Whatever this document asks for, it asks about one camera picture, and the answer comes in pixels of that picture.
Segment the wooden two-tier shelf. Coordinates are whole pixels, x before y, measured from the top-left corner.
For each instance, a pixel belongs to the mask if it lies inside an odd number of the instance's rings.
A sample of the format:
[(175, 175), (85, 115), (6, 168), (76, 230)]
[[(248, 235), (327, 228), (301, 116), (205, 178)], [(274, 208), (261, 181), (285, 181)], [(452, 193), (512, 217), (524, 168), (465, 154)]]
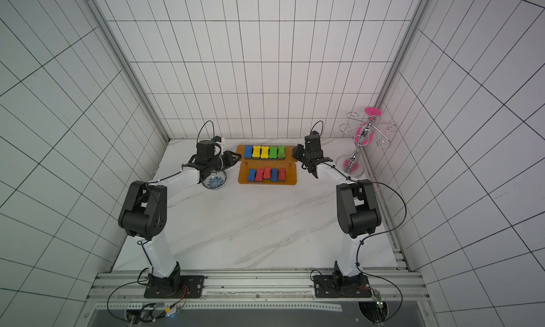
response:
[[(238, 174), (238, 183), (241, 185), (282, 185), (282, 186), (295, 186), (297, 184), (297, 161), (292, 157), (292, 151), (295, 146), (285, 146), (286, 158), (284, 160), (262, 160), (262, 159), (245, 159), (244, 150), (246, 145), (239, 145), (236, 148), (236, 152), (242, 155), (240, 171)], [(248, 170), (249, 169), (265, 169), (266, 167), (272, 167), (272, 169), (286, 169), (286, 181), (285, 182), (271, 182), (271, 180), (263, 180), (263, 182), (248, 182)]]

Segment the blue eraser bottom right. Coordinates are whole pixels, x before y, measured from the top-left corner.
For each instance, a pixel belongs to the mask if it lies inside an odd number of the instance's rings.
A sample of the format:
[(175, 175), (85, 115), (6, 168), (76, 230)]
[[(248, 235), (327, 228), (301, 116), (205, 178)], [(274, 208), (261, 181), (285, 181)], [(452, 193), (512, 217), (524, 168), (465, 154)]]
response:
[(278, 182), (278, 181), (279, 181), (279, 170), (271, 169), (271, 182)]

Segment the blue eraser top shelf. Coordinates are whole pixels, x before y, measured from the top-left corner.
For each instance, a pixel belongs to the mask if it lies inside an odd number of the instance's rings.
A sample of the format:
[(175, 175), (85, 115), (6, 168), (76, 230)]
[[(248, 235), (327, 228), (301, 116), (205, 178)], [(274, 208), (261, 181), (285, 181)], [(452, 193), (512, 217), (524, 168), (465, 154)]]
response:
[(246, 145), (245, 146), (244, 158), (245, 159), (253, 159), (253, 146), (252, 145)]

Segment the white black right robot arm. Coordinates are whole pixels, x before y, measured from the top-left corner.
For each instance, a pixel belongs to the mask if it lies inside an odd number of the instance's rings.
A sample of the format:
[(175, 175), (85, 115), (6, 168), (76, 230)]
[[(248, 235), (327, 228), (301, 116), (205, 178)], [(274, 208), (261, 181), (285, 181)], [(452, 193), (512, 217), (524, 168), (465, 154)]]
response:
[(373, 235), (382, 224), (373, 183), (367, 179), (352, 179), (324, 155), (321, 138), (313, 131), (305, 143), (297, 145), (292, 157), (316, 179), (334, 186), (336, 219), (346, 235), (341, 256), (335, 262), (332, 281), (336, 290), (363, 287), (366, 276), (360, 271), (359, 253), (363, 240)]

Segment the blue eraser bottom left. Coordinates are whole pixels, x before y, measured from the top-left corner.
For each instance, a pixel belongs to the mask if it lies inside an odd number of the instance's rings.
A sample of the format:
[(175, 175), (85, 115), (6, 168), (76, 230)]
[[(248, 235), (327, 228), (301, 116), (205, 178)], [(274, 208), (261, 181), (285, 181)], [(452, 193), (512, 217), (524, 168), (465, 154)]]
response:
[(255, 182), (256, 175), (257, 175), (257, 170), (256, 169), (249, 169), (248, 170), (247, 181), (248, 182)]

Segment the red eraser bottom left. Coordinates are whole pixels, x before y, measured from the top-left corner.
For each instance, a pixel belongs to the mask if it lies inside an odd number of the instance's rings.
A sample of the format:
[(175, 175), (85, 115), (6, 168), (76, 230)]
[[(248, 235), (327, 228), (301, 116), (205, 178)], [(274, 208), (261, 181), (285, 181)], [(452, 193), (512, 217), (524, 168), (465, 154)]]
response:
[(255, 182), (263, 182), (263, 180), (264, 180), (263, 175), (264, 175), (264, 170), (263, 170), (263, 169), (257, 169), (257, 170), (255, 171), (255, 178), (254, 178), (254, 181), (255, 181)]

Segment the red eraser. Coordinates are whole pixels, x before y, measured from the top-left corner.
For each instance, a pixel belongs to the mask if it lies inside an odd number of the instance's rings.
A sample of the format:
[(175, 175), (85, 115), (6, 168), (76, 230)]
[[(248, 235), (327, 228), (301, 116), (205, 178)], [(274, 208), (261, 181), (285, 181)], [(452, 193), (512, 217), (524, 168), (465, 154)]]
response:
[(280, 168), (278, 169), (278, 182), (285, 182), (286, 181), (286, 169)]
[(264, 175), (264, 170), (263, 170), (263, 169), (257, 169), (257, 170), (255, 171), (255, 178), (254, 178), (254, 181), (255, 181), (255, 182), (263, 182), (263, 180), (264, 180), (263, 175)]
[(264, 180), (270, 180), (272, 175), (272, 167), (266, 167), (263, 170), (263, 179)]

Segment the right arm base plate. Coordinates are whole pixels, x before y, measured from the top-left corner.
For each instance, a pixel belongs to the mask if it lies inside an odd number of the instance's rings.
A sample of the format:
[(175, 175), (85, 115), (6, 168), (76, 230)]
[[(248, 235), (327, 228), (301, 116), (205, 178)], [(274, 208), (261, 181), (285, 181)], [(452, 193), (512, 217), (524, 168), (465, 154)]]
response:
[(373, 290), (368, 278), (363, 274), (352, 277), (342, 275), (312, 275), (315, 297), (320, 299), (371, 298)]

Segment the aluminium mounting rail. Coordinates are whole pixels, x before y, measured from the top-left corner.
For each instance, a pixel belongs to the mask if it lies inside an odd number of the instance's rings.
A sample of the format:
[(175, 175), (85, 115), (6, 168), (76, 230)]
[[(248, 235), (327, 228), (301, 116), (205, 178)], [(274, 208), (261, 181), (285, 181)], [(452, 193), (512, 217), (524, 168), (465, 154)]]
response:
[(320, 299), (315, 297), (312, 275), (331, 270), (197, 270), (184, 276), (205, 276), (198, 299), (146, 299), (145, 275), (138, 271), (98, 274), (86, 303), (94, 309), (136, 311), (145, 309), (320, 309), (339, 311), (344, 302), (386, 303), (393, 312), (399, 304), (430, 300), (420, 273), (397, 268), (369, 270), (371, 298)]

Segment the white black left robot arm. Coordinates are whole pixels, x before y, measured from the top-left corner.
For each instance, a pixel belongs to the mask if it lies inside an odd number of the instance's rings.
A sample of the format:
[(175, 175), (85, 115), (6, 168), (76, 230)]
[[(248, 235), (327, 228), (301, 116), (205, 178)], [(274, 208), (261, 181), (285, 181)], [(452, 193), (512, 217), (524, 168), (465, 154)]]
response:
[(136, 240), (150, 264), (147, 290), (152, 297), (174, 297), (183, 291), (180, 264), (173, 257), (163, 233), (167, 223), (167, 202), (190, 186), (203, 184), (213, 174), (223, 172), (241, 160), (231, 151), (199, 152), (180, 171), (163, 179), (133, 182), (126, 194), (119, 226)]

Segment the red eraser bottom middle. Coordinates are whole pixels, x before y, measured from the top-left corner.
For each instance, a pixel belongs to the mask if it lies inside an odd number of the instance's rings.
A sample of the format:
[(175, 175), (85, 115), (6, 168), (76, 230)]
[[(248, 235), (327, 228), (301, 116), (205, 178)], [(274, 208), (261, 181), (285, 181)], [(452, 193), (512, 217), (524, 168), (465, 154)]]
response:
[(272, 167), (266, 167), (263, 170), (263, 179), (264, 180), (270, 180), (272, 175)]

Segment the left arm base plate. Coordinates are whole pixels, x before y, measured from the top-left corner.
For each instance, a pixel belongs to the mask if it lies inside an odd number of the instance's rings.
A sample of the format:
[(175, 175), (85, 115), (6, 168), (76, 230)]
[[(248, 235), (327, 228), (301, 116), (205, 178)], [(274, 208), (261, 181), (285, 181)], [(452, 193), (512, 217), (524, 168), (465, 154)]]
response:
[(144, 297), (146, 299), (198, 299), (202, 296), (205, 276), (184, 276), (174, 274), (171, 277), (148, 276)]

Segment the green eraser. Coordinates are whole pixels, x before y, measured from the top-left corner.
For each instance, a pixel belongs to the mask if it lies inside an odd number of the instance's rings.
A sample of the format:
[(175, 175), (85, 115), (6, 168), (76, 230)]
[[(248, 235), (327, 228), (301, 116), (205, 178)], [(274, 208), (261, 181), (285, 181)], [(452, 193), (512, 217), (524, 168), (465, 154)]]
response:
[(269, 159), (270, 160), (277, 160), (278, 159), (278, 147), (277, 146), (271, 146), (269, 148)]
[(284, 160), (286, 158), (285, 146), (278, 146), (277, 159)]

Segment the yellow eraser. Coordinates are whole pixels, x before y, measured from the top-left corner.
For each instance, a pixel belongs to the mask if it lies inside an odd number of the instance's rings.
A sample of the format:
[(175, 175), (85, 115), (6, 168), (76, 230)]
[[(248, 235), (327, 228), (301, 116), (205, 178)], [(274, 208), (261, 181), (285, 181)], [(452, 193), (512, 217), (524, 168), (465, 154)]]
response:
[(252, 149), (252, 158), (253, 159), (261, 159), (261, 146), (260, 145), (254, 145)]
[(261, 156), (260, 158), (262, 160), (268, 160), (270, 158), (270, 147), (269, 146), (262, 146), (261, 147)]

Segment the chrome pink cup stand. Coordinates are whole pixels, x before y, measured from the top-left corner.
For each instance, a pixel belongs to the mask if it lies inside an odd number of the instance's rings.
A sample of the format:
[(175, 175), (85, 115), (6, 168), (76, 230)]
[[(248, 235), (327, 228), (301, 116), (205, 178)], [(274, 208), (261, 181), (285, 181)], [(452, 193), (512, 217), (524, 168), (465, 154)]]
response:
[(365, 172), (364, 148), (375, 142), (378, 148), (387, 150), (398, 131), (396, 123), (381, 120), (383, 112), (379, 108), (368, 107), (363, 112), (363, 115), (355, 111), (346, 114), (349, 121), (358, 123), (357, 127), (352, 128), (349, 122), (341, 124), (339, 127), (343, 134), (354, 133), (355, 149), (352, 153), (338, 158), (336, 166), (348, 176), (355, 178), (362, 177)]

